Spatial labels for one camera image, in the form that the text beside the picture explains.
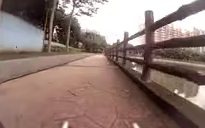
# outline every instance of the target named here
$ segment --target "building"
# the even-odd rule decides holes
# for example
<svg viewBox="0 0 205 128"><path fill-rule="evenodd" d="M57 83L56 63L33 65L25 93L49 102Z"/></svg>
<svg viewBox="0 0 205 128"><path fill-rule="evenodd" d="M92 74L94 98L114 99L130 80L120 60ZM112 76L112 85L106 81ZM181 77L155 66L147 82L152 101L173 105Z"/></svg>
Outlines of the building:
<svg viewBox="0 0 205 128"><path fill-rule="evenodd" d="M14 4L11 1L14 0L3 0L5 3L0 12L0 51L42 51L44 32L39 27L42 21L33 15L29 16L31 12L24 14L22 10L26 8L19 6L22 2L31 2L24 0Z"/></svg>
<svg viewBox="0 0 205 128"><path fill-rule="evenodd" d="M205 31L197 28L193 28L192 31L185 30L183 32L181 28L174 28L173 24L171 24L156 30L154 36L155 36L155 42L160 42L172 38L185 38L185 37L199 36L204 34ZM203 53L205 51L205 47L195 47L190 49L199 53Z"/></svg>

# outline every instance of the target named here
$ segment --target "paved path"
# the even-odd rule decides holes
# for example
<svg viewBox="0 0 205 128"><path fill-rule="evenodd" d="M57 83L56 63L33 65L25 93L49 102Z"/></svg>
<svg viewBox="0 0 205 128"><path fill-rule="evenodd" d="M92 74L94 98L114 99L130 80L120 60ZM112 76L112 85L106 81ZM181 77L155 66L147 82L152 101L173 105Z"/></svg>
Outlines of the paved path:
<svg viewBox="0 0 205 128"><path fill-rule="evenodd" d="M102 55L0 85L6 128L177 128Z"/></svg>

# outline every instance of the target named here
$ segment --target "grass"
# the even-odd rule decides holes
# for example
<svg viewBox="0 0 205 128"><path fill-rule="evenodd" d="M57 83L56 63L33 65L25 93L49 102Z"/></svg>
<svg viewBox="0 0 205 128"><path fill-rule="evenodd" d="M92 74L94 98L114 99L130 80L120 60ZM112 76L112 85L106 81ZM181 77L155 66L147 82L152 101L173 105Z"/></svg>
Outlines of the grass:
<svg viewBox="0 0 205 128"><path fill-rule="evenodd" d="M68 54L78 54L83 53L82 49L77 49L70 47L70 53ZM4 51L0 53L0 60L11 60L11 59L21 59L21 58L30 58L30 57L38 57L38 56L54 56L54 55L66 55L66 52L8 52Z"/></svg>

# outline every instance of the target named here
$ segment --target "wooden railing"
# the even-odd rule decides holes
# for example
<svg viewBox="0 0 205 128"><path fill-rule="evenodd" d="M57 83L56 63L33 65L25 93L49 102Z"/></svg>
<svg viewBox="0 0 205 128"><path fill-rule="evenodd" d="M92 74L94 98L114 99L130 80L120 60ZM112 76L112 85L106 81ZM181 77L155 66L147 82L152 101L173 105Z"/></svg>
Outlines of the wooden railing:
<svg viewBox="0 0 205 128"><path fill-rule="evenodd" d="M174 75L177 77L185 78L191 82L197 83L198 85L205 85L205 74L200 73L195 69L190 69L188 67L179 65L169 65L165 63L153 62L152 51L155 49L166 49L166 48L187 48L187 47L204 47L205 46L205 35L187 37L187 38L174 38L166 41L155 42L154 41L154 31L168 25L174 21L182 20L190 15L198 13L205 10L205 0L197 0L191 4L181 6L177 11L167 15L166 17L154 22L153 12L145 12L145 29L140 32L135 33L132 36L128 36L128 32L124 33L124 40L117 41L116 45L111 46L106 49L105 54L108 58L114 62L118 62L119 58L122 62L119 66L124 67L126 61L135 62L139 65L143 65L143 71L140 80L142 83L146 84L150 78L150 69L158 70L163 73ZM135 47L127 48L129 41L145 35L145 44L141 44ZM138 51L143 50L143 59L133 58L127 56L127 51ZM195 119L191 115L187 115L193 122L196 122L200 127L205 127L204 122Z"/></svg>

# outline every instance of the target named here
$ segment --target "walkway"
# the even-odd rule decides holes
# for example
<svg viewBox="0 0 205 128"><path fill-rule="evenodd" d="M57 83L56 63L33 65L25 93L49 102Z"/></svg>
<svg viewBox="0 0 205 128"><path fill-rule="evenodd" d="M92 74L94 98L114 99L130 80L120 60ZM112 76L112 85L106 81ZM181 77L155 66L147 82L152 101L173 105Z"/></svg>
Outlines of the walkway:
<svg viewBox="0 0 205 128"><path fill-rule="evenodd" d="M103 55L0 85L6 128L177 128Z"/></svg>

